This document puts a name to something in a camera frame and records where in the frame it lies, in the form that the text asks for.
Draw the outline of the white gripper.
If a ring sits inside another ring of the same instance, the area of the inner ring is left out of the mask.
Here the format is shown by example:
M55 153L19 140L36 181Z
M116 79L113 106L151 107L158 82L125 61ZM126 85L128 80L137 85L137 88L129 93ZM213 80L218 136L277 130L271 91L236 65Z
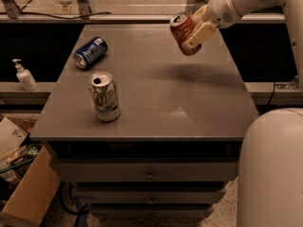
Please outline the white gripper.
M182 42L183 48L192 49L212 38L218 28L229 28L242 18L237 8L237 0L208 0L193 15L196 26L192 33Z

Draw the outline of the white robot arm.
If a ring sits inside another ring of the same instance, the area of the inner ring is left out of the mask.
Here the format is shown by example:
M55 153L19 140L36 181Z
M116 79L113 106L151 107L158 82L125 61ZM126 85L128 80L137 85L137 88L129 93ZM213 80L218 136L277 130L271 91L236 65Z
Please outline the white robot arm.
M295 66L303 80L303 0L208 0L193 15L182 47L193 48L217 28L249 12L279 4ZM303 227L303 109L284 108L257 118L241 146L237 227Z

